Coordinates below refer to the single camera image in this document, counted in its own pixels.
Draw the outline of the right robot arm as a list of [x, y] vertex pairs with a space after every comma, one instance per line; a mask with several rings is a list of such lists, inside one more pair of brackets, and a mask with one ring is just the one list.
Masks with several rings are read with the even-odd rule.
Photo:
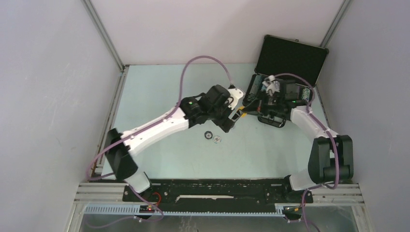
[[292, 122], [312, 142], [307, 168], [289, 176], [290, 183], [281, 189], [282, 198], [294, 202], [300, 197], [301, 190], [314, 186], [334, 189], [340, 181], [352, 179], [352, 138], [324, 125], [314, 115], [311, 102], [302, 98], [295, 81], [280, 80], [271, 75], [262, 85], [257, 113]]

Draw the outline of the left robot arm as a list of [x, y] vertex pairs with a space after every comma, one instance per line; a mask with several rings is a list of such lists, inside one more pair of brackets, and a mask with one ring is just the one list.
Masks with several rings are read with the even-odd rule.
[[234, 85], [215, 85], [206, 93], [181, 99], [170, 111], [142, 126], [123, 132], [110, 130], [103, 153], [116, 180], [127, 183], [139, 200], [148, 201], [153, 188], [135, 157], [167, 136], [207, 121], [228, 133], [241, 116], [237, 105], [243, 97], [244, 91]]

